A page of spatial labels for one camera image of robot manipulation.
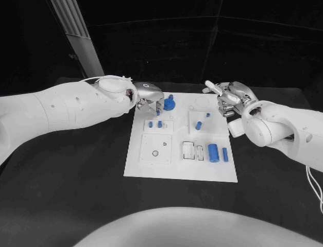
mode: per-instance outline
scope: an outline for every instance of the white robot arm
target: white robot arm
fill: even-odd
[[[245,134],[257,146],[279,149],[289,158],[323,172],[323,113],[260,101],[240,82],[205,84],[204,92],[218,94],[222,115],[232,116],[234,111],[241,115],[228,123],[232,136]]]
[[[98,79],[94,84],[85,80]],[[119,76],[88,78],[36,93],[0,97],[0,165],[32,138],[59,130],[88,127],[119,117],[137,105],[158,114],[149,104],[163,104],[163,92],[150,83],[132,83]]]

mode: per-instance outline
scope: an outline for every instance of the white base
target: white base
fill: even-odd
[[[227,119],[218,112],[217,95],[172,94],[176,102],[172,111],[163,111],[156,117],[136,111],[124,176],[237,183]],[[202,119],[207,113],[211,113],[211,116]],[[162,128],[158,128],[159,120],[163,121]],[[198,121],[204,122],[199,131],[194,126]],[[168,143],[165,146],[168,137],[170,137],[170,145]],[[183,142],[194,142],[195,154],[196,147],[204,147],[204,161],[198,160],[196,155],[194,160],[183,159]],[[209,144],[218,145],[220,162],[217,163],[209,162]],[[222,160],[222,148],[228,150],[228,162]],[[158,149],[159,156],[152,155],[152,149],[153,151]]]

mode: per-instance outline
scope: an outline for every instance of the black table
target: black table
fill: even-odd
[[[204,88],[155,85],[181,93]],[[299,89],[251,89],[260,100],[310,108]],[[88,128],[39,136],[16,149],[0,176],[0,246],[72,246],[120,217],[170,206],[247,215],[323,243],[306,167],[245,135],[230,136],[238,183],[124,177],[133,117],[134,110]],[[313,175],[323,188],[323,173]]]

